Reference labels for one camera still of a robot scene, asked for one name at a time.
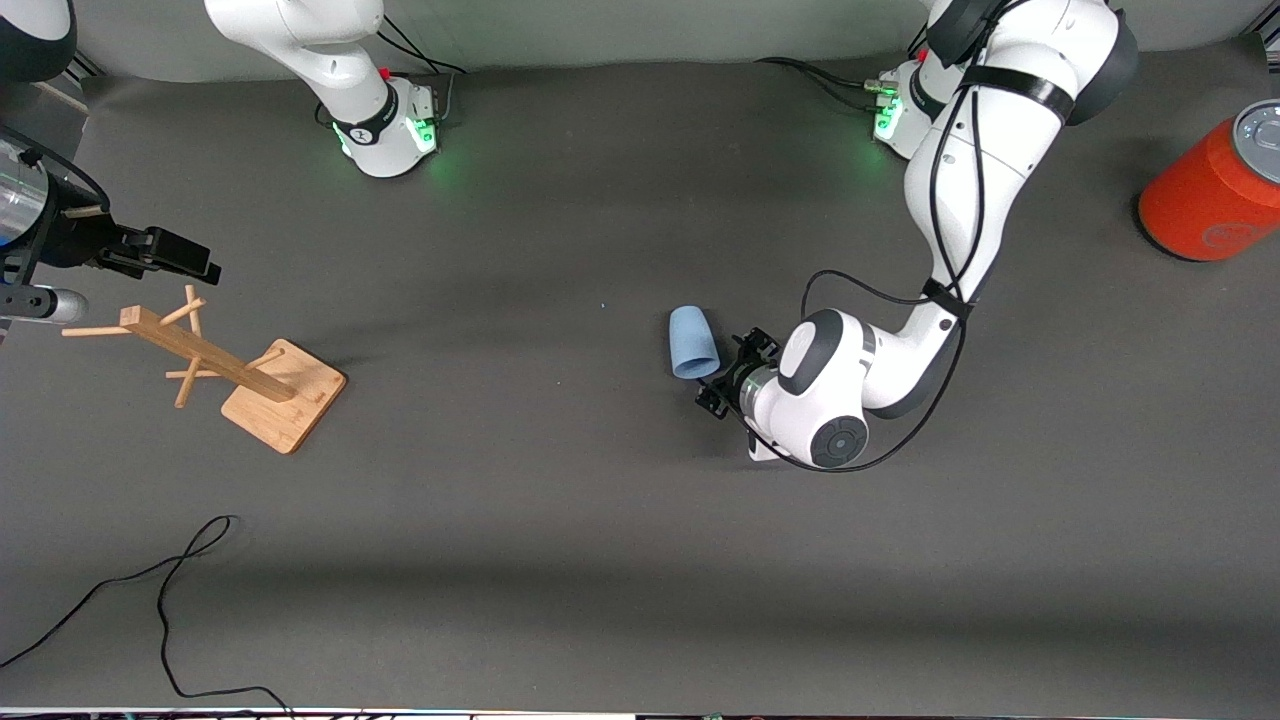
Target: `gray table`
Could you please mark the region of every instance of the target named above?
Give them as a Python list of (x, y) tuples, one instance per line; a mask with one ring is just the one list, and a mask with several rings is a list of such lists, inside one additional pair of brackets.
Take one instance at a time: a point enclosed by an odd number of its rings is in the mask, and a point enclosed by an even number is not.
[[(886, 60), (842, 67), (865, 74)], [(291, 337), (351, 383), (282, 457), (172, 407), (132, 338), (0, 352), (0, 638), (238, 512), (172, 594), (193, 689), (300, 706), (1280, 714), (1280, 245), (1174, 261), (1130, 197), (1267, 92), (1257, 41), (1147, 55), (1018, 200), (948, 396), (892, 462), (744, 457), (668, 375), (666, 313), (778, 334), (838, 266), (911, 292), (902, 163), (763, 65), (490, 72), (443, 152), (360, 176), (298, 82), (91, 87), (116, 215), (215, 249), (206, 334)], [(182, 282), (46, 272), (91, 322)], [(902, 313), (840, 284), (886, 327)], [(886, 447), (910, 419), (876, 423)], [(4, 705), (172, 706), (156, 582), (0, 673)], [(264, 705), (248, 697), (239, 703)]]

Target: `white wall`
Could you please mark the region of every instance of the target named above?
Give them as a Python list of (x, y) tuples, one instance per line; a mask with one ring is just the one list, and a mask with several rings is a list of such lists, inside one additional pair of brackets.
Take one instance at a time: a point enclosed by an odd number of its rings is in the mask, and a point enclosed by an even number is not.
[[(919, 0), (385, 0), (428, 54), (468, 69), (646, 60), (851, 58), (901, 49), (924, 19)], [(1268, 0), (1112, 0), (1146, 50), (1230, 37)], [(200, 82), (285, 77), (223, 38), (202, 0), (76, 0), (81, 46), (109, 72)], [(376, 41), (381, 64), (413, 69)]]

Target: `cable connector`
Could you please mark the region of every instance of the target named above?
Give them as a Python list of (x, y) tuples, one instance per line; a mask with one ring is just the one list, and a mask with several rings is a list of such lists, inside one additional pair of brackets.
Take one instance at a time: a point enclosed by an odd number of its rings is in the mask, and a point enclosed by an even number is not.
[(864, 79), (863, 90), (893, 97), (897, 95), (897, 82), (891, 79)]

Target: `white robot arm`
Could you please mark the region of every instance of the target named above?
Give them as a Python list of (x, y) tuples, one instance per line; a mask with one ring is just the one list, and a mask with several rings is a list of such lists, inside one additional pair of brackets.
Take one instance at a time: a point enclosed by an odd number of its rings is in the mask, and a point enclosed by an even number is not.
[(911, 218), (933, 247), (929, 279), (896, 333), (826, 309), (777, 361), (763, 332), (741, 341), (699, 404), (735, 411), (758, 460), (861, 469), (850, 464), (867, 446), (864, 410), (901, 416), (948, 374), (942, 350), (963, 337), (1018, 191), (1062, 126), (1101, 111), (1137, 68), (1133, 36), (1105, 0), (940, 0), (929, 42), (943, 65), (968, 61), (906, 169)]
[(342, 150), (366, 174), (408, 172), (436, 147), (430, 88), (384, 79), (355, 42), (378, 32), (383, 0), (205, 0), (228, 40), (293, 70), (334, 119)]

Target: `wooden mug tree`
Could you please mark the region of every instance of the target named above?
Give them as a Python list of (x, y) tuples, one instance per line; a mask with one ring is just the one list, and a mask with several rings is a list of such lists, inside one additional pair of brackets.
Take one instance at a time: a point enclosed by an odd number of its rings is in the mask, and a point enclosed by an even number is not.
[[(196, 286), (188, 284), (187, 304), (163, 318), (134, 305), (120, 310), (118, 327), (68, 328), (63, 336), (134, 334), (186, 359), (186, 370), (165, 373), (165, 378), (182, 380), (174, 407), (187, 405), (197, 378), (227, 378), (237, 388), (223, 404), (223, 416), (278, 452), (296, 452), (347, 378), (287, 340), (276, 340), (261, 357), (244, 363), (205, 340), (200, 324), (204, 306)], [(183, 318), (191, 331), (177, 324)]]

